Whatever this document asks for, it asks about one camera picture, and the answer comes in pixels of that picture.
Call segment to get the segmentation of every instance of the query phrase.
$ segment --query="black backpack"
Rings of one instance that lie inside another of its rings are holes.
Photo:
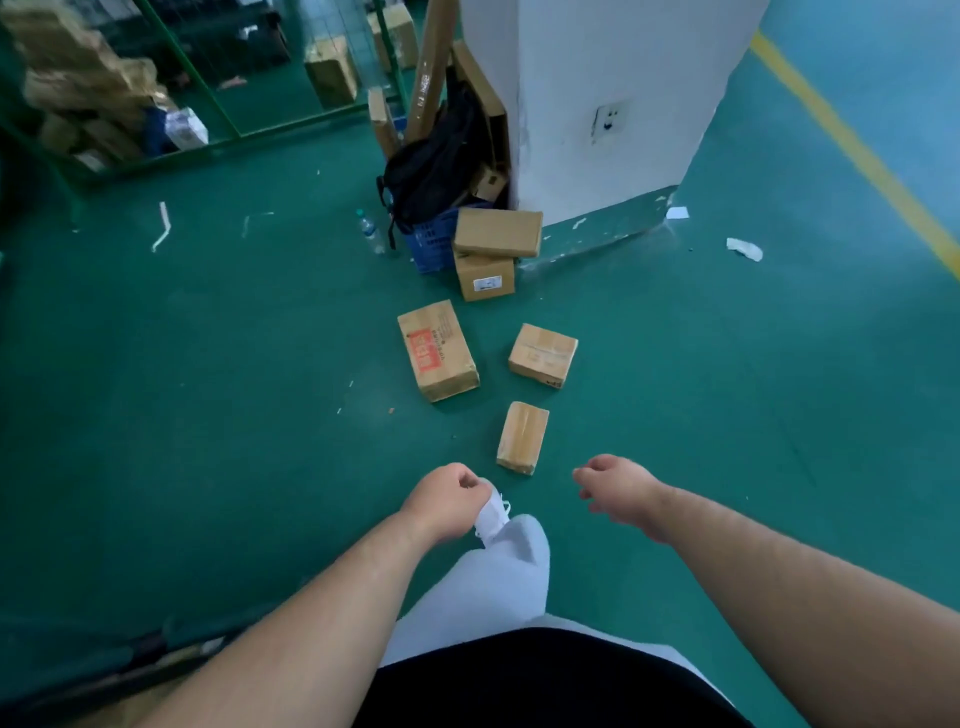
[[[489,162],[490,137],[480,102],[466,84],[447,86],[447,111],[425,139],[402,147],[376,178],[380,202],[391,214],[390,247],[396,249],[394,225],[410,234],[450,209],[469,187],[481,162]],[[383,200],[389,189],[393,204]]]

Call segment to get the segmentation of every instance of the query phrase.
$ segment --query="green fence post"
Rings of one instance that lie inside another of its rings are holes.
[[[183,49],[180,47],[180,41],[177,40],[177,37],[173,32],[167,27],[167,24],[160,19],[160,16],[156,14],[153,4],[150,0],[133,0],[133,3],[137,6],[140,12],[143,13],[143,16],[147,18],[147,21],[154,27],[170,50],[174,52],[174,55],[177,57],[177,60],[180,62],[180,65],[183,66],[183,70],[186,71],[187,76],[190,77],[190,80],[197,85],[201,93],[204,95],[207,101],[209,101],[217,113],[224,120],[224,123],[227,124],[227,128],[230,129],[230,134],[234,139],[239,139],[243,136],[240,133],[240,130],[236,128],[236,125],[233,123],[233,120],[230,118],[227,110],[220,106],[220,102],[217,101],[217,97],[213,94],[213,91],[210,90],[210,86],[206,84],[206,81],[201,77],[200,73],[197,71],[197,68],[194,66],[193,62],[187,57],[183,52]]]
[[[383,47],[387,51],[387,58],[390,59],[390,78],[394,82],[396,93],[399,94],[403,113],[406,113],[409,109],[407,89],[403,85],[400,64],[396,62],[396,50],[394,49],[394,41],[390,38],[390,31],[387,28],[387,19],[383,16],[383,0],[373,0],[373,10],[376,12],[376,22],[380,25],[380,38],[383,40]]]

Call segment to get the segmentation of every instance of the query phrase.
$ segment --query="plastic water bottle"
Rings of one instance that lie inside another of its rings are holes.
[[[360,232],[362,232],[363,236],[367,239],[367,244],[370,245],[373,254],[386,254],[387,244],[384,242],[383,235],[380,234],[373,220],[367,217],[362,209],[357,210],[357,219],[360,221]]]

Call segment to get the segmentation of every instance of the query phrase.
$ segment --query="debris on floor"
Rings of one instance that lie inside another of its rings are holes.
[[[748,243],[746,240],[739,240],[735,237],[727,238],[727,250],[735,251],[748,257],[754,263],[759,263],[763,259],[763,251],[759,246]]]
[[[432,303],[397,317],[417,386],[429,401],[480,386],[480,376],[453,304]]]
[[[234,76],[232,79],[221,81],[217,85],[217,89],[223,91],[227,88],[236,88],[239,85],[247,85],[247,79],[245,79],[243,76]]]
[[[167,239],[167,235],[170,234],[170,216],[167,215],[167,204],[164,202],[160,203],[160,220],[163,222],[163,234],[156,239],[153,247],[150,249],[152,253],[156,253],[156,248]]]
[[[579,342],[571,336],[524,324],[507,366],[521,376],[561,389]]]
[[[532,475],[540,459],[540,446],[550,412],[532,404],[515,401],[507,411],[496,464],[524,475]]]

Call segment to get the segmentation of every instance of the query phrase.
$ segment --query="leg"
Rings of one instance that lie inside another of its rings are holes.
[[[550,545],[517,516],[489,546],[468,551],[394,627],[380,666],[518,629],[546,611]]]

